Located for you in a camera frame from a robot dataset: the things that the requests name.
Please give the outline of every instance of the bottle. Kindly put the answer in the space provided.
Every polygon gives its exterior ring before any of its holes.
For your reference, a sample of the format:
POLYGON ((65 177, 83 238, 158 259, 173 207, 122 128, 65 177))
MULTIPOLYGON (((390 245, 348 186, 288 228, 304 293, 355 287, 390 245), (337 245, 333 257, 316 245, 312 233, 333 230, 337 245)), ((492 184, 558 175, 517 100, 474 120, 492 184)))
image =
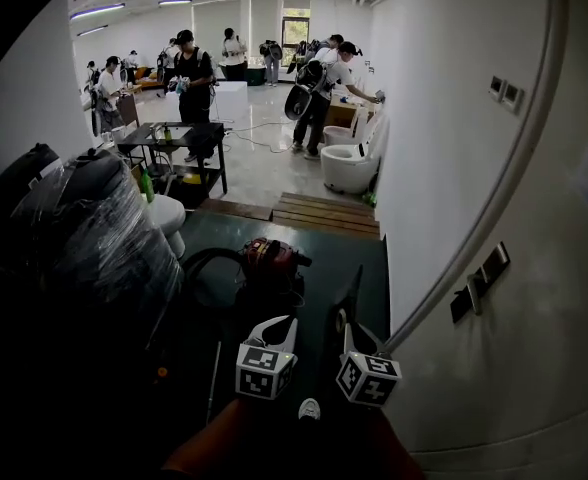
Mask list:
POLYGON ((141 176, 141 185, 143 185, 143 192, 145 192, 147 202, 151 203, 152 201, 154 201, 154 188, 152 187, 152 178, 150 178, 147 169, 143 169, 143 176, 141 176))

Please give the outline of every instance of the floor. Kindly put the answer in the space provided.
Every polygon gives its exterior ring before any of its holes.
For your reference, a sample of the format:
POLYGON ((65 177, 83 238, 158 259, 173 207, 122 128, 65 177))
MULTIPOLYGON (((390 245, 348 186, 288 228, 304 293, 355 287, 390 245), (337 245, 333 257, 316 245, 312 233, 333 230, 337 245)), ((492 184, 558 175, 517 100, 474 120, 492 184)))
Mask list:
MULTIPOLYGON (((305 160, 303 153, 291 151, 294 122, 283 112, 291 89, 291 84, 248 87, 250 105, 247 116, 234 123, 225 123, 226 127, 238 130, 224 139, 228 193, 223 194, 219 180, 210 197, 270 208, 283 192, 334 200, 360 200, 358 196, 337 194, 327 189, 323 184, 320 161, 305 160)), ((159 98, 156 91, 145 91, 136 97, 141 123, 180 121, 175 94, 159 98)), ((185 154, 183 150, 177 151, 172 161, 184 164, 185 154)), ((209 161, 212 167, 218 166, 217 155, 209 161)))

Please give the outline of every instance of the plastic wrap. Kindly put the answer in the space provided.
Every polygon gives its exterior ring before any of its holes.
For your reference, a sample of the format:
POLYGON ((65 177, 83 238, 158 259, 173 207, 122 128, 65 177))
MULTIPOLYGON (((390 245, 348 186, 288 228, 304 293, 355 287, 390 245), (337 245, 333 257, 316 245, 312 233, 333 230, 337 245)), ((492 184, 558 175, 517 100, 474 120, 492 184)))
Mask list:
POLYGON ((6 277, 92 329, 147 346, 183 273, 125 163, 106 152, 68 162, 10 224, 6 277))

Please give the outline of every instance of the fluorescent light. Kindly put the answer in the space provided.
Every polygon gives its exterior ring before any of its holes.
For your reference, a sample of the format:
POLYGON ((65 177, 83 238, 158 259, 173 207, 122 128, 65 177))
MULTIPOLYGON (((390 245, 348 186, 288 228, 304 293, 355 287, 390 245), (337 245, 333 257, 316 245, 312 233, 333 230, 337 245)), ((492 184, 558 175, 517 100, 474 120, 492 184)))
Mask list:
POLYGON ((87 11, 77 12, 76 14, 72 15, 70 21, 76 20, 78 18, 84 18, 85 16, 91 16, 92 14, 99 14, 107 11, 115 11, 116 9, 122 9, 123 7, 125 7, 125 4, 116 4, 108 5, 106 7, 97 7, 96 9, 89 9, 87 11))
POLYGON ((205 4, 215 4, 217 2, 235 2, 236 0, 209 0, 208 2, 197 2, 195 4, 192 4, 192 6, 194 5, 205 5, 205 4))
POLYGON ((180 5, 189 4, 191 0, 161 0, 158 5, 180 5))
POLYGON ((87 34, 91 34, 93 32, 98 32, 99 30, 103 30, 104 28, 107 28, 108 25, 103 25, 102 27, 98 27, 98 28, 93 28, 92 30, 86 30, 85 32, 81 32, 80 34, 76 34, 78 37, 81 36, 86 36, 87 34))

